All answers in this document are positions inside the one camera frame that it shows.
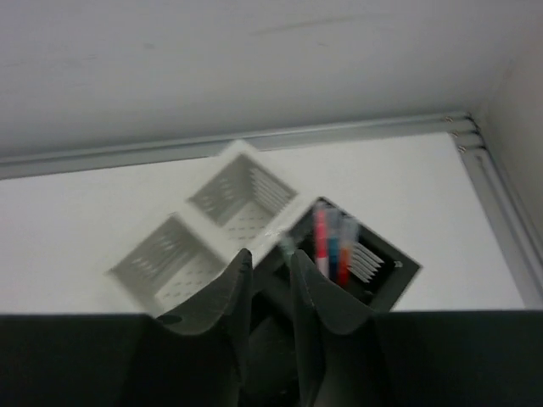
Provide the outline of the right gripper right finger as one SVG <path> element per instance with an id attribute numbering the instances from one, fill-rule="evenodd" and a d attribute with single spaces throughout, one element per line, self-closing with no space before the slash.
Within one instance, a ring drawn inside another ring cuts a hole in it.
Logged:
<path id="1" fill-rule="evenodd" d="M 539 310 L 378 313 L 291 258 L 304 406 L 539 406 Z"/>

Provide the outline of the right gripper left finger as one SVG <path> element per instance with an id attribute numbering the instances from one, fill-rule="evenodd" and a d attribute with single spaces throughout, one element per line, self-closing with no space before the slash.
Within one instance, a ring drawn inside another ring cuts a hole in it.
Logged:
<path id="1" fill-rule="evenodd" d="M 252 256 L 160 317 L 3 315 L 4 406 L 234 406 L 246 377 Z"/>

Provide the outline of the orange gel pen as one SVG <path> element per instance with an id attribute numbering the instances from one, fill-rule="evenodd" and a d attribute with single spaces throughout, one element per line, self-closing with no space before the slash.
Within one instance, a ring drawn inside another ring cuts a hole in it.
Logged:
<path id="1" fill-rule="evenodd" d="M 345 287 L 349 280 L 351 257 L 353 247 L 358 241 L 358 234 L 359 225 L 357 221 L 350 216 L 345 216 L 342 219 L 339 236 L 339 264 L 337 283 L 341 287 Z"/>

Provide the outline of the blue gel pen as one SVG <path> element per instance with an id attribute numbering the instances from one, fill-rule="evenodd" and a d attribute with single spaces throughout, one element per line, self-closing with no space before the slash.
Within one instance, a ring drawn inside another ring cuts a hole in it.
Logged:
<path id="1" fill-rule="evenodd" d="M 327 246 L 329 278 L 331 281 L 339 282 L 339 240 L 341 230 L 341 214 L 336 208 L 327 209 Z"/>

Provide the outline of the pink gel pen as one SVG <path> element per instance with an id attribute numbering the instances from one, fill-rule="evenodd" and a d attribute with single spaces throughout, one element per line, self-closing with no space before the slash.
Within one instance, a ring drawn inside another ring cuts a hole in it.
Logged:
<path id="1" fill-rule="evenodd" d="M 327 259 L 327 213 L 323 203 L 317 202 L 313 210 L 315 261 L 317 269 L 328 277 Z"/>

